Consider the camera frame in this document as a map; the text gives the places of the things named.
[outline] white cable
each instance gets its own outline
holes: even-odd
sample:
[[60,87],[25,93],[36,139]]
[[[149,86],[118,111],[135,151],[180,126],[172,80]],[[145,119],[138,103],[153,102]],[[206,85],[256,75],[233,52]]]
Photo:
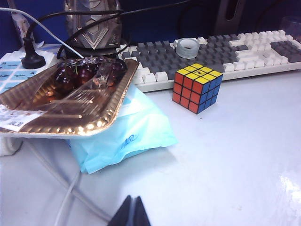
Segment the white cable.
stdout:
[[71,182],[71,184],[70,184],[70,186],[68,188],[68,191],[66,192],[66,195],[65,195],[65,197],[64,197],[64,199],[62,201],[61,207],[60,207],[60,209],[59,209],[59,211],[57,213],[56,219],[55,219],[55,226],[58,226],[58,222],[59,222],[60,217],[62,215],[64,206],[65,206],[65,204],[66,204],[66,202],[67,202],[67,200],[68,200],[68,198],[69,198],[69,196],[71,194],[72,189],[75,186],[75,183],[78,181],[79,176],[80,176],[80,171],[76,174],[75,178],[73,179],[73,181]]
[[58,37],[56,37],[50,30],[48,30],[47,27],[45,27],[43,24],[41,24],[37,19],[35,19],[34,17],[32,17],[31,15],[29,15],[28,13],[25,13],[24,11],[18,10],[18,9],[14,9],[14,8],[3,8],[0,7],[0,11],[7,11],[7,12],[16,12],[16,13],[21,13],[27,17],[29,17],[31,20],[33,20],[34,22],[36,22],[38,25],[40,25],[46,32],[48,32],[48,34],[50,34],[54,39],[56,39],[58,42],[60,42],[62,45],[66,46],[68,49],[70,49],[72,52],[74,52],[76,55],[78,55],[80,58],[84,58],[78,51],[76,51],[75,49],[73,49],[72,47],[70,47],[69,45],[67,45],[66,43],[64,43],[62,40],[60,40]]
[[[32,153],[38,158],[42,165],[52,174],[65,188],[69,187],[69,183],[65,180],[50,164],[49,162],[41,155],[41,153],[30,143],[24,139]],[[85,204],[93,213],[95,213],[99,218],[103,219],[106,222],[111,220],[111,216],[107,214],[102,209],[95,206],[93,203],[89,202],[85,196],[83,196],[78,190],[72,190],[71,192],[75,197],[77,197],[83,204]]]

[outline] silver decorative object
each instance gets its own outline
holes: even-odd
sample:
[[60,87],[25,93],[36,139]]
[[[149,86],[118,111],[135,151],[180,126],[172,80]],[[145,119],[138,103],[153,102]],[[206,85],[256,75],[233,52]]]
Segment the silver decorative object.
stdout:
[[[120,4],[118,0],[65,0],[65,10],[81,10],[81,11],[101,11],[101,10],[118,10]],[[66,25],[68,34],[71,36],[82,27],[105,17],[103,16],[87,16],[87,15],[68,15]],[[119,18],[102,22],[91,27],[83,34],[79,35],[71,45],[80,48],[116,48],[120,45],[122,24]]]

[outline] rubik's cube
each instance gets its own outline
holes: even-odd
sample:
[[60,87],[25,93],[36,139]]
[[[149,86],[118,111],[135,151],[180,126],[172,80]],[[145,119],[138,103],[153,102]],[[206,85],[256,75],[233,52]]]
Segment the rubik's cube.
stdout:
[[200,113],[216,102],[222,73],[200,64],[178,70],[174,77],[173,101]]

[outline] tape roll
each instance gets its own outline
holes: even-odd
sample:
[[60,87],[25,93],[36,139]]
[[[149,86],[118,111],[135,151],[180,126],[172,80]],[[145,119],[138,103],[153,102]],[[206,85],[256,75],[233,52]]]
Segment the tape roll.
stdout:
[[183,58],[192,59],[198,55],[199,42],[195,39],[183,38],[178,41],[176,53]]

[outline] yellow cube face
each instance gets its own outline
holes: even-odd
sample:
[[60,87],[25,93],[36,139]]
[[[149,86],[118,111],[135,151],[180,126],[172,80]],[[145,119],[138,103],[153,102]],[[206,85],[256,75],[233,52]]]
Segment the yellow cube face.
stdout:
[[177,72],[178,72],[179,74],[182,74],[182,75],[187,75],[187,74],[190,73],[189,71],[187,71],[187,70],[185,70],[185,69],[180,69],[180,70],[178,70]]
[[204,72],[206,72],[206,73],[209,73],[209,72],[212,71],[212,69],[209,68],[209,67],[202,67],[200,70],[202,70],[202,71],[204,71]]
[[189,71],[189,72],[193,72],[196,70],[195,67],[191,67],[191,66],[188,66],[188,67],[184,67],[185,70]]
[[217,72],[217,71],[212,71],[209,74],[213,75],[214,77],[220,77],[222,75],[222,73]]
[[187,74],[185,77],[190,78],[192,80],[195,80],[196,78],[198,78],[199,76],[193,73]]
[[202,76],[203,78],[205,78],[205,79],[207,79],[207,80],[209,80],[209,81],[212,81],[212,80],[214,80],[215,79],[215,77],[214,76],[212,76],[212,75],[209,75],[209,74],[205,74],[204,76]]
[[198,63],[195,63],[195,64],[193,64],[193,65],[191,65],[192,67],[195,67],[195,68],[197,68],[197,69],[200,69],[201,67],[203,67],[203,65],[200,65],[200,64],[198,64]]
[[198,75],[198,76],[203,76],[206,74],[206,72],[201,71],[201,70],[196,70],[195,72],[193,72],[194,74]]
[[195,79],[195,81],[197,81],[198,83],[201,83],[203,85],[206,84],[207,82],[209,82],[209,80],[204,79],[203,77],[197,78],[197,79]]

